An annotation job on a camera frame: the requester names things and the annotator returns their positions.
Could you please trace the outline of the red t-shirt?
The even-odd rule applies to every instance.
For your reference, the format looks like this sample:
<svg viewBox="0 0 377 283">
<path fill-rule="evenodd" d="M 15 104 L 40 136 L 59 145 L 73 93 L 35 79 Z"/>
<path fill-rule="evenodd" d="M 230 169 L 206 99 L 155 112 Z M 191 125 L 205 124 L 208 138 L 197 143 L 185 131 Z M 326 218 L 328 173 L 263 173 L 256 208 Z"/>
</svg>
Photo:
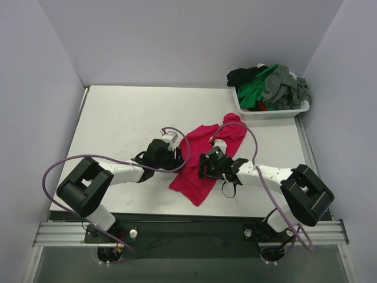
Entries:
<svg viewBox="0 0 377 283">
<path fill-rule="evenodd" d="M 219 127 L 219 124 L 198 126 L 186 135 L 187 140 L 180 142 L 183 157 L 188 158 L 188 161 L 169 188 L 182 193 L 195 206 L 204 202 L 216 184 L 214 179 L 200 177 L 201 173 L 210 173 L 208 169 L 204 169 L 204 161 L 201 160 L 201 155 L 211 149 L 210 139 L 215 136 L 224 140 L 227 145 L 226 154 L 234 157 L 246 135 L 246 129 L 242 126 L 232 124 L 221 130 Z"/>
</svg>

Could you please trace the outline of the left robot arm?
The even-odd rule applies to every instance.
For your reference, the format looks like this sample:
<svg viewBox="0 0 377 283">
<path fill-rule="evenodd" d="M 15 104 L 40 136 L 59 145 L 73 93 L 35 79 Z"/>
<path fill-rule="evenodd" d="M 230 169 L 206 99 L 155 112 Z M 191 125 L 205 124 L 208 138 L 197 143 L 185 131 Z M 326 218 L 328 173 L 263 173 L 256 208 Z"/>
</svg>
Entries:
<svg viewBox="0 0 377 283">
<path fill-rule="evenodd" d="M 115 216 L 101 203 L 107 189 L 122 183 L 145 182 L 156 170 L 180 169 L 183 163 L 181 147 L 165 134 L 126 164 L 83 158 L 58 186 L 57 196 L 98 227 L 98 236 L 104 242 L 111 243 L 118 238 L 119 228 Z"/>
</svg>

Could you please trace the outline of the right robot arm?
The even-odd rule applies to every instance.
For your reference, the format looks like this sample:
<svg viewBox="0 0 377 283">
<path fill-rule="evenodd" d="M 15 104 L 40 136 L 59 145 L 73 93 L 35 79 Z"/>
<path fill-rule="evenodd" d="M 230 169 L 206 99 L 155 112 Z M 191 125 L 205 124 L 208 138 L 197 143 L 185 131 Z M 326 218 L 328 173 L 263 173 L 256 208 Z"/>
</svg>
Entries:
<svg viewBox="0 0 377 283">
<path fill-rule="evenodd" d="M 199 178 L 223 180 L 236 186 L 258 186 L 280 193 L 286 204 L 261 226 L 262 236 L 274 241 L 289 227 L 304 224 L 314 227 L 335 199 L 332 191 L 307 165 L 277 168 L 254 164 L 251 160 L 232 159 L 219 146 L 201 154 Z"/>
</svg>

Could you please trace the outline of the white plastic laundry basket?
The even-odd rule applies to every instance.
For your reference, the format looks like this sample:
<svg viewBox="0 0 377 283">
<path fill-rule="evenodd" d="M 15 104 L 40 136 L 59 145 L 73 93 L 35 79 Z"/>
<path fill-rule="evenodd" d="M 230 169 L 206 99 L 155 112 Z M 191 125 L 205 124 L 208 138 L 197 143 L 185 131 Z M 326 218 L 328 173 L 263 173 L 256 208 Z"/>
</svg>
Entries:
<svg viewBox="0 0 377 283">
<path fill-rule="evenodd" d="M 296 76 L 293 72 L 291 72 L 291 75 L 296 78 Z M 301 102 L 300 109 L 295 110 L 274 110 L 274 111 L 248 111 L 247 109 L 243 109 L 239 105 L 239 101 L 237 98 L 237 91 L 238 88 L 231 87 L 233 92 L 233 99 L 236 104 L 236 108 L 239 111 L 239 113 L 245 117 L 250 117 L 251 119 L 255 120 L 263 120 L 263 119 L 286 119 L 286 118 L 292 118 L 300 113 L 304 113 L 309 110 L 310 105 L 307 101 Z"/>
</svg>

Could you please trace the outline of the red garment in basket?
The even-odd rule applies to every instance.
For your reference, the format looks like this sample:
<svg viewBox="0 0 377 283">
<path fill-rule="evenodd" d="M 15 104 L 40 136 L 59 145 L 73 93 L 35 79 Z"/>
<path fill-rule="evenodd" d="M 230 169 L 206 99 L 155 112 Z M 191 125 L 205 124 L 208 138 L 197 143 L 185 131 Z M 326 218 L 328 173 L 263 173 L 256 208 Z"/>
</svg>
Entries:
<svg viewBox="0 0 377 283">
<path fill-rule="evenodd" d="M 247 108 L 248 111 L 274 111 L 275 109 L 272 106 L 266 106 L 261 101 L 257 101 L 254 107 Z"/>
</svg>

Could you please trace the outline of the green t-shirt in basket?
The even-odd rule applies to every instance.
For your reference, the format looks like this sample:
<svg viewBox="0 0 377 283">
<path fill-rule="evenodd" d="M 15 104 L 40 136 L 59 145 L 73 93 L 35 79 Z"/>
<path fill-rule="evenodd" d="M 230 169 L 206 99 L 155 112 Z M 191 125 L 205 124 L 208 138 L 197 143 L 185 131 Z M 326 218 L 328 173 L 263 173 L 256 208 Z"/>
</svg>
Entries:
<svg viewBox="0 0 377 283">
<path fill-rule="evenodd" d="M 267 66 L 267 69 L 260 72 L 251 82 L 241 85 L 237 91 L 239 105 L 243 109 L 254 107 L 257 101 L 263 100 L 262 94 L 265 90 L 265 80 L 278 68 L 278 64 Z"/>
</svg>

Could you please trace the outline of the black t-shirt in basket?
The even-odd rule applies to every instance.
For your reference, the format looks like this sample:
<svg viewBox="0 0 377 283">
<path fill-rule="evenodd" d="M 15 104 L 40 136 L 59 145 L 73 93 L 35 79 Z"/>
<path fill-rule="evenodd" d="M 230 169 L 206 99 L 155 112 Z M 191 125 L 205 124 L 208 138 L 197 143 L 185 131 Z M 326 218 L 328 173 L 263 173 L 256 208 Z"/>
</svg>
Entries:
<svg viewBox="0 0 377 283">
<path fill-rule="evenodd" d="M 260 72 L 267 69 L 267 66 L 255 66 L 250 68 L 238 68 L 226 75 L 227 86 L 238 88 L 239 86 L 251 82 Z"/>
</svg>

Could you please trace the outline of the grey t-shirt in basket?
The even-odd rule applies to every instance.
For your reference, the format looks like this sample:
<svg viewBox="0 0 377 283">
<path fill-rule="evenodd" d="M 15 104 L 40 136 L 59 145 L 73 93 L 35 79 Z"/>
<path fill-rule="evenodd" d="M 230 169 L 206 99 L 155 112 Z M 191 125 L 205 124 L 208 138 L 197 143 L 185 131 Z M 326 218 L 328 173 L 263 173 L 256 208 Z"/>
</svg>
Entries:
<svg viewBox="0 0 377 283">
<path fill-rule="evenodd" d="M 262 102 L 273 110 L 300 109 L 301 102 L 312 103 L 309 86 L 303 77 L 294 78 L 285 65 L 278 67 L 265 79 Z"/>
</svg>

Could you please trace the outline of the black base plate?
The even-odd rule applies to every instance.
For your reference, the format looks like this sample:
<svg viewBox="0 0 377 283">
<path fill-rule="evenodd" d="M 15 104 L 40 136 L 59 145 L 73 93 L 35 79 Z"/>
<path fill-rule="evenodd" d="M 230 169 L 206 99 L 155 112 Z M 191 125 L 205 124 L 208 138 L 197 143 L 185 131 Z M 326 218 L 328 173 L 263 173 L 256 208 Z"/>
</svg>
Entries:
<svg viewBox="0 0 377 283">
<path fill-rule="evenodd" d="M 121 258 L 243 259 L 257 258 L 259 249 L 291 240 L 288 231 L 275 232 L 262 217 L 115 214 L 106 235 L 87 226 L 84 242 L 98 244 L 101 257 L 116 246 L 114 235 L 129 247 Z"/>
</svg>

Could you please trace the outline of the aluminium frame rail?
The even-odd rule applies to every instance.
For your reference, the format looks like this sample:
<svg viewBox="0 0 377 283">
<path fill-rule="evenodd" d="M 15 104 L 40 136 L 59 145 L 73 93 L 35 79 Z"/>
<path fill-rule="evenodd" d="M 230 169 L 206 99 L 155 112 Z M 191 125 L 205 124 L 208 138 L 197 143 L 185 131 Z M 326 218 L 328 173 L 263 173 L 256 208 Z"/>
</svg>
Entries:
<svg viewBox="0 0 377 283">
<path fill-rule="evenodd" d="M 33 246 L 82 246 L 87 223 L 42 222 Z M 347 245 L 348 235 L 342 221 L 320 221 L 315 227 L 303 226 L 314 245 Z"/>
</svg>

